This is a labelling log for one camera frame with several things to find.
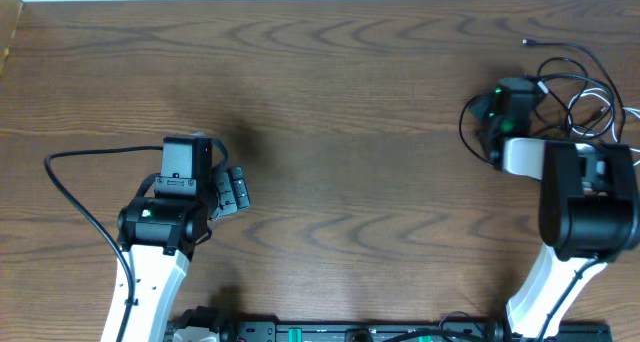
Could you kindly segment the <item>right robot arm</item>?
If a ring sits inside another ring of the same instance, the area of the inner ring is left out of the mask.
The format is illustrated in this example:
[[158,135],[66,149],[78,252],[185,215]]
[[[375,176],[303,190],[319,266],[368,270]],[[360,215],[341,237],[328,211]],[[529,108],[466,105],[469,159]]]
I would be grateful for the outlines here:
[[530,115],[543,93],[499,86],[473,97],[486,164],[540,185],[540,252],[507,302],[495,339],[556,337],[581,290],[639,244],[639,191],[632,151],[623,144],[537,138]]

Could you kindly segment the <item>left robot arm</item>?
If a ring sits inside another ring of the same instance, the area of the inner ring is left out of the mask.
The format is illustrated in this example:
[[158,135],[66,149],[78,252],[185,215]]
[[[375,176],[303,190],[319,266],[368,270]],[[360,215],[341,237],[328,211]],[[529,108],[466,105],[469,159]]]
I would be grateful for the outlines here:
[[167,136],[161,170],[148,175],[118,216],[117,264],[104,341],[161,341],[173,302],[210,222],[250,207],[240,167],[224,144],[202,134]]

